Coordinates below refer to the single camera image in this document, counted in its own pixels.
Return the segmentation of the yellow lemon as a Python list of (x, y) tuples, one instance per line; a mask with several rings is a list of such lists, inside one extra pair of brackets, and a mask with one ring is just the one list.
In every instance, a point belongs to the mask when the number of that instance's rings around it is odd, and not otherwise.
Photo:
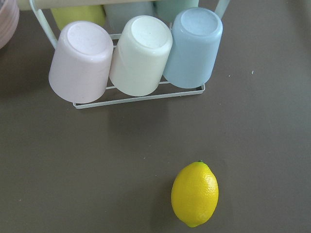
[(206, 223), (213, 215), (219, 197), (215, 175), (203, 161), (184, 167), (176, 176), (171, 204), (177, 218), (188, 227)]

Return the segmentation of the pink plastic cup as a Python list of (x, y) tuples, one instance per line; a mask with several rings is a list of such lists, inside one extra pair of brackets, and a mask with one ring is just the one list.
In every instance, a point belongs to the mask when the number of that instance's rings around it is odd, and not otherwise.
[(49, 84), (62, 99), (89, 103), (101, 97), (107, 86), (113, 42), (99, 25), (75, 21), (59, 36), (49, 71)]

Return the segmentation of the light blue plastic cup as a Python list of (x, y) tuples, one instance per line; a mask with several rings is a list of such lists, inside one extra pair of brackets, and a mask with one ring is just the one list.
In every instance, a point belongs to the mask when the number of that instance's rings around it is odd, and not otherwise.
[(211, 77), (223, 24), (201, 7), (180, 12), (171, 29), (173, 45), (164, 70), (165, 79), (180, 88), (197, 88)]

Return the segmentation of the mint green plastic cup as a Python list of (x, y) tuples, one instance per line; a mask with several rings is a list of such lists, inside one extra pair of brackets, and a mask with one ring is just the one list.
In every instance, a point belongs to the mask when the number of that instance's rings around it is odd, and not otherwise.
[(180, 12), (198, 5), (199, 0), (158, 0), (155, 1), (155, 11), (162, 20), (173, 22)]

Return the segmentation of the grey-blue plastic cup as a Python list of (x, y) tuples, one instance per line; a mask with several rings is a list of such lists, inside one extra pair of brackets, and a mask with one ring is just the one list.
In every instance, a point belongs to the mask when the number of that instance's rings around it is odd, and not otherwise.
[(130, 19), (141, 15), (153, 16), (154, 5), (151, 1), (107, 4), (104, 11), (111, 29), (121, 33)]

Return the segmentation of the yellow-green plastic cup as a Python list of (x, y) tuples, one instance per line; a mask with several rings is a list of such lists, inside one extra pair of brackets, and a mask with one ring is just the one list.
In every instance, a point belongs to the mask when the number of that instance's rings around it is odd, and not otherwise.
[(51, 13), (59, 30), (75, 21), (89, 21), (99, 26), (105, 24), (105, 12), (101, 5), (52, 8)]

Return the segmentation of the pink ribbed bowl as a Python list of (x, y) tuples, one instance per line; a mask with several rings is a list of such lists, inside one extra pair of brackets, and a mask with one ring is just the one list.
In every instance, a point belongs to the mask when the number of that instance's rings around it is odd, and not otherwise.
[(19, 21), (19, 7), (16, 0), (0, 1), (0, 48), (13, 37)]

